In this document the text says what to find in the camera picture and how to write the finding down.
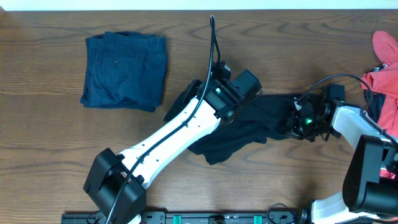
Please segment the black polo shirt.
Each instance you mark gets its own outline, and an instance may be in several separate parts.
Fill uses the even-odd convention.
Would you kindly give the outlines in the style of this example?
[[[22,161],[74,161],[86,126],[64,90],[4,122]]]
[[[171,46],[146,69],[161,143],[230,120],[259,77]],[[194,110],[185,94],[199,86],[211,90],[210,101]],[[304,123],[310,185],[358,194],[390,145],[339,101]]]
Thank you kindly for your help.
[[[233,153],[252,142],[265,144],[268,139],[285,140],[282,130],[295,109],[299,94],[262,95],[243,106],[232,123],[195,141],[188,150],[203,155],[210,165],[224,162]]]

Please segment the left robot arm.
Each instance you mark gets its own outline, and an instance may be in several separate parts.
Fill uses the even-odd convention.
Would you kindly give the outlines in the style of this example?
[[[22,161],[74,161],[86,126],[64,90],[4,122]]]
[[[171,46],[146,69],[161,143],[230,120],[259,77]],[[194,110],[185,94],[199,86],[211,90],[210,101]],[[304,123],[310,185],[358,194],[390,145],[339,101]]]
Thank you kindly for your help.
[[[250,71],[235,79],[224,64],[212,66],[205,82],[194,80],[173,119],[139,144],[115,154],[110,148],[94,159],[83,190],[105,215],[106,223],[139,223],[146,190],[188,146],[231,123],[243,105],[260,92]]]

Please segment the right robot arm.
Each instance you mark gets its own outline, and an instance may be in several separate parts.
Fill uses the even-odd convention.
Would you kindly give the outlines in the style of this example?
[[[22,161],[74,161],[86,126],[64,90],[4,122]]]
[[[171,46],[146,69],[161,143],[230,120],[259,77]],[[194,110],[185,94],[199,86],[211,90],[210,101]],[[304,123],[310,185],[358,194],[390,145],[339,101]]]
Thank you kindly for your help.
[[[318,103],[295,98],[279,131],[310,142],[344,137],[354,150],[342,190],[301,209],[297,223],[397,223],[397,139],[347,103],[344,86],[323,87]]]

